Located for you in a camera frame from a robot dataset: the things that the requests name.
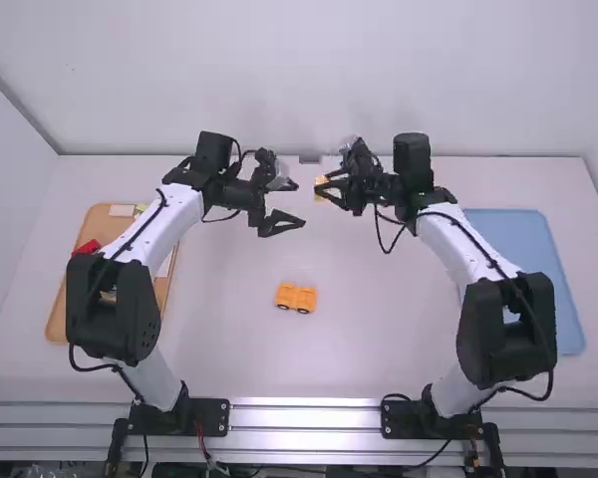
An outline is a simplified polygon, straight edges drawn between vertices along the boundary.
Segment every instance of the blue mat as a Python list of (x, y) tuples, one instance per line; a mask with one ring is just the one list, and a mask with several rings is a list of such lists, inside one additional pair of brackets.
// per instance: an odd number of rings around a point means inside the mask
[[(578, 355), (585, 336), (547, 219), (534, 209), (465, 209), (467, 219), (507, 260), (525, 272), (544, 272), (554, 285), (558, 352)], [(505, 322), (516, 320), (505, 311)]]

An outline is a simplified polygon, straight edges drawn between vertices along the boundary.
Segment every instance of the white backdrop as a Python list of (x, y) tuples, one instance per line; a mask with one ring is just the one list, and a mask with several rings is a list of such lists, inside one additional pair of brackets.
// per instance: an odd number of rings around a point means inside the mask
[(0, 309), (57, 158), (0, 93)]
[(598, 188), (598, 1), (0, 0), (0, 77), (62, 152), (422, 130), (436, 153), (582, 155)]

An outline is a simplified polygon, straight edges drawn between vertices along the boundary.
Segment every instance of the cork board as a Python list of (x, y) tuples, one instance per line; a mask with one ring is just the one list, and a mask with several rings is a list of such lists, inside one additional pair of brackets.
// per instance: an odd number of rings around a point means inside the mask
[[(112, 204), (109, 202), (95, 204), (89, 209), (89, 212), (87, 212), (87, 215), (85, 216), (73, 250), (76, 250), (91, 239), (96, 239), (103, 246), (113, 242), (118, 236), (126, 231), (131, 224), (133, 224), (135, 216), (141, 212), (138, 207), (139, 206), (134, 206), (133, 204)], [(115, 209), (126, 209), (132, 211), (132, 213), (129, 215), (111, 215), (111, 212)], [(168, 299), (168, 289), (170, 288), (170, 279), (172, 277), (172, 268), (177, 255), (177, 247), (178, 243), (172, 248), (172, 253), (169, 255), (169, 258), (166, 257), (168, 263), (160, 268), (161, 271), (166, 270), (165, 277), (160, 277), (160, 275), (163, 274), (157, 273), (157, 277), (153, 280), (157, 304), (159, 305), (162, 316)], [(56, 296), (45, 329), (45, 336), (49, 342), (55, 344), (67, 343), (65, 330), (66, 310), (67, 291), (65, 276), (62, 279), (62, 284), (58, 290), (58, 295)]]

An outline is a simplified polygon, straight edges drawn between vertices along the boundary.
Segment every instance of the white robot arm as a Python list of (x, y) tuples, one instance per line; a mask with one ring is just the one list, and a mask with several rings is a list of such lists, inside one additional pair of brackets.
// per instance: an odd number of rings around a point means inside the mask
[[(115, 241), (96, 254), (76, 254), (67, 266), (67, 339), (76, 371), (111, 368), (143, 406), (182, 415), (187, 389), (156, 345), (160, 330), (152, 279), (172, 247), (211, 206), (245, 211), (260, 237), (302, 227), (305, 221), (279, 210), (266, 215), (264, 196), (297, 189), (275, 154), (260, 148), (249, 180), (238, 178), (244, 156), (230, 163), (234, 139), (203, 131), (197, 151), (172, 169), (158, 197)], [(74, 347), (106, 364), (83, 368)], [(173, 420), (172, 428), (190, 428)]]
[[(542, 372), (549, 373), (547, 393), (540, 397), (546, 399), (556, 364), (551, 281), (503, 258), (471, 227), (451, 193), (434, 186), (426, 135), (395, 137), (396, 174), (384, 172), (361, 138), (341, 152), (341, 168), (326, 174), (315, 193), (353, 215), (367, 204), (395, 206), (399, 221), (430, 246), (459, 288), (458, 364), (424, 390), (433, 414), (449, 419), (470, 413), (497, 389), (531, 397), (510, 385)], [(505, 307), (519, 314), (517, 323), (503, 323)]]

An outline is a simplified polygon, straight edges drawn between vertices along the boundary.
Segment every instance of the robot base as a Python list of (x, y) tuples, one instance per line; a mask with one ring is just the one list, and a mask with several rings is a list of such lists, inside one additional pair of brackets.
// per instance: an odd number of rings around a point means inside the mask
[(182, 383), (171, 411), (133, 404), (129, 413), (129, 435), (174, 435), (223, 437), (228, 434), (230, 402), (225, 398), (191, 398)]
[(389, 400), (381, 402), (381, 434), (389, 440), (404, 439), (482, 439), (480, 412), (440, 417), (431, 401), (428, 385), (421, 400)]

